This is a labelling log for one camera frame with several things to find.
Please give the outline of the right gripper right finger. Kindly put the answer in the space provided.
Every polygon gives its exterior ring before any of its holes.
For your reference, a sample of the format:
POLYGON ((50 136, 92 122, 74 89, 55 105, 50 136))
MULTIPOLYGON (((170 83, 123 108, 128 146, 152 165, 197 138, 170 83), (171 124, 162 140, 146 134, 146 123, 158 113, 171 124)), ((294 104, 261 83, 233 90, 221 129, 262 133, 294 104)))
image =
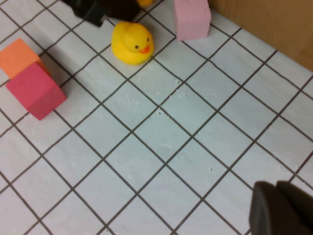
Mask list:
POLYGON ((296 235, 312 235, 313 197, 287 181, 278 181, 276 187, 295 212, 298 220, 296 235))

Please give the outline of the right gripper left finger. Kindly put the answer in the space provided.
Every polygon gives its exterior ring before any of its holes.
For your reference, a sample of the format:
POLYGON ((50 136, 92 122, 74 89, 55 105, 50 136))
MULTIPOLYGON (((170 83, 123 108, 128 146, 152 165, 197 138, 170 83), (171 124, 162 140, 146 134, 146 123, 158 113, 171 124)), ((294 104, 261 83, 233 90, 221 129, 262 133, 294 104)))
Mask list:
POLYGON ((287 203, 276 187, 265 181, 254 184, 249 224, 253 235, 282 235, 282 213, 287 203))

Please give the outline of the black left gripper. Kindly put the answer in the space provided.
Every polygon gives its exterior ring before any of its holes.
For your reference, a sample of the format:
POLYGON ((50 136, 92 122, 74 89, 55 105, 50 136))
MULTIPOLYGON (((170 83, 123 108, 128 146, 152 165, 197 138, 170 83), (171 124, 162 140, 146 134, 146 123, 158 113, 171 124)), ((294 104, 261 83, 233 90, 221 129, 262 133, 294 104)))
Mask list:
POLYGON ((61 0, 69 6, 74 15, 84 21, 101 26, 105 15, 122 21, 132 21, 141 8, 136 0, 105 0, 104 5, 98 0, 61 0))

